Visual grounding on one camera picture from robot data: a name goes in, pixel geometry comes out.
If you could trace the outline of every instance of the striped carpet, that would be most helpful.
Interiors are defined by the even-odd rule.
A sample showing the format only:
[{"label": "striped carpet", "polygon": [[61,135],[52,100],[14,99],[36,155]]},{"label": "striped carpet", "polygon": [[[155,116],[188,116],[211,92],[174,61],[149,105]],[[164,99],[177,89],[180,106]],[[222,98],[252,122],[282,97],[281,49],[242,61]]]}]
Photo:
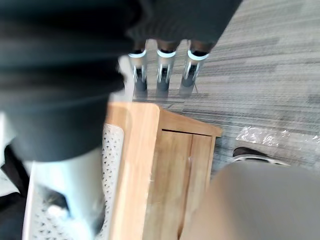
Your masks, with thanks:
[{"label": "striped carpet", "polygon": [[164,108],[220,126],[212,174],[230,162],[237,146],[253,147],[292,165],[320,173],[320,142],[279,146],[236,140],[245,126],[287,130],[312,137],[320,132],[320,1],[244,0],[196,81],[191,97],[179,86],[187,53],[177,51],[168,98],[156,97],[156,44],[147,43],[148,97]]}]

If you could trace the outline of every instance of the wooden cabinet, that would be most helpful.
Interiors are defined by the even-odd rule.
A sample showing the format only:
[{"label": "wooden cabinet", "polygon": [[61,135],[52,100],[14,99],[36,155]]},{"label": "wooden cabinet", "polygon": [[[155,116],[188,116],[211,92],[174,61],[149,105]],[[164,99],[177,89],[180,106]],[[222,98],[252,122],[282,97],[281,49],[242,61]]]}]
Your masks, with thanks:
[{"label": "wooden cabinet", "polygon": [[209,184],[221,129],[150,103],[111,103],[124,130],[110,240],[178,240]]}]

